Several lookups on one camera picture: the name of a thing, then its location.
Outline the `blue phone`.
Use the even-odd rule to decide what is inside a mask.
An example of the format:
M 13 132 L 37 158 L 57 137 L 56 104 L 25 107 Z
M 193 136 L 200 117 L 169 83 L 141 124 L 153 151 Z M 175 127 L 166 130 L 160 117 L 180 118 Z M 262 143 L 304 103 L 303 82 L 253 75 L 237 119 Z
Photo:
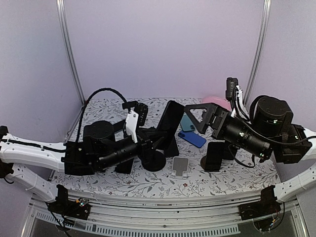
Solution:
M 178 133 L 178 136 L 197 148 L 201 148 L 206 143 L 205 138 L 191 131 L 189 132 L 180 131 Z

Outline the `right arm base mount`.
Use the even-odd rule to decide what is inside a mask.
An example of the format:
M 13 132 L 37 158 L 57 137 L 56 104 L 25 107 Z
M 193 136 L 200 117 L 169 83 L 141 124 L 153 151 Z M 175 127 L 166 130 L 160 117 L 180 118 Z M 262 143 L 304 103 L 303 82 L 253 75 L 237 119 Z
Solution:
M 248 220 L 280 212 L 281 204 L 277 202 L 274 188 L 275 185 L 264 188 L 260 192 L 258 201 L 239 205 L 238 212 L 241 219 Z

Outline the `black phone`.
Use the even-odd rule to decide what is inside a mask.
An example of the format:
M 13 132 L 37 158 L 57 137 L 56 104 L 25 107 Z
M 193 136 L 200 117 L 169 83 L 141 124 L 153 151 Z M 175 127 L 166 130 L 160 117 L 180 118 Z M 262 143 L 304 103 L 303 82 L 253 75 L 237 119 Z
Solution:
M 180 103 L 170 100 L 162 113 L 157 126 L 158 131 L 167 132 L 168 135 L 174 135 L 184 113 L 184 106 Z
M 234 147 L 228 145 L 224 147 L 223 160 L 234 160 L 236 156 L 236 150 Z
M 175 136 L 173 136 L 169 146 L 166 149 L 164 149 L 163 152 L 166 158 L 172 158 L 179 155 L 179 150 L 178 150 Z
M 205 157 L 205 171 L 219 171 L 224 156 L 224 142 L 210 142 L 208 143 L 207 153 Z

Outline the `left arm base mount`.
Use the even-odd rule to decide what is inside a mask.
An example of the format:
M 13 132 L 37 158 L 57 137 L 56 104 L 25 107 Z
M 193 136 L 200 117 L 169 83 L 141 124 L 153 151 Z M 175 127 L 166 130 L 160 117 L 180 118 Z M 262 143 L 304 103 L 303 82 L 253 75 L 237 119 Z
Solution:
M 48 203 L 47 209 L 50 212 L 60 214 L 62 217 L 87 220 L 91 210 L 89 203 L 89 199 L 82 197 L 70 200 L 68 190 L 62 185 L 57 185 L 57 197 L 54 202 Z

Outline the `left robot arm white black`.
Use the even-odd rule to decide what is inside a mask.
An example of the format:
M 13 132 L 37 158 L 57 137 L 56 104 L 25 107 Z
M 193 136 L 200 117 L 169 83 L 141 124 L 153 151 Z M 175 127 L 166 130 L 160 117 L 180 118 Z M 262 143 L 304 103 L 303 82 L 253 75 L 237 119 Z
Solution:
M 55 186 L 26 168 L 33 165 L 74 176 L 93 175 L 107 168 L 139 158 L 149 171 L 161 170 L 165 158 L 159 153 L 167 138 L 166 131 L 137 128 L 131 135 L 115 141 L 114 128 L 106 121 L 84 127 L 82 142 L 39 143 L 21 139 L 0 128 L 0 177 L 7 183 L 17 181 L 37 194 L 62 214 L 70 214 L 73 203 L 66 198 L 67 189 Z

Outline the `teal green phone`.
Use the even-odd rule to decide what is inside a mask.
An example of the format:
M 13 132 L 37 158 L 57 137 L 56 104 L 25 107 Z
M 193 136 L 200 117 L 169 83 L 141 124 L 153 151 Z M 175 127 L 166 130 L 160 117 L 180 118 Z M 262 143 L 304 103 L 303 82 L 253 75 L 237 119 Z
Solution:
M 192 121 L 186 114 L 183 114 L 182 119 L 180 121 L 180 126 L 184 132 L 192 132 L 196 129 Z

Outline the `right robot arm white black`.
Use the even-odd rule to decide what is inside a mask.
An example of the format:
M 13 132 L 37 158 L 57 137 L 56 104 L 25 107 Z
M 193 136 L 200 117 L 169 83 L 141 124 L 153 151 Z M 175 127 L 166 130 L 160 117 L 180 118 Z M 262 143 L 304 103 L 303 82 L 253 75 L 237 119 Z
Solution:
M 185 113 L 199 133 L 212 129 L 212 138 L 242 148 L 261 161 L 298 163 L 316 158 L 316 134 L 293 124 L 293 112 L 284 100 L 259 96 L 249 121 L 215 103 L 186 105 Z

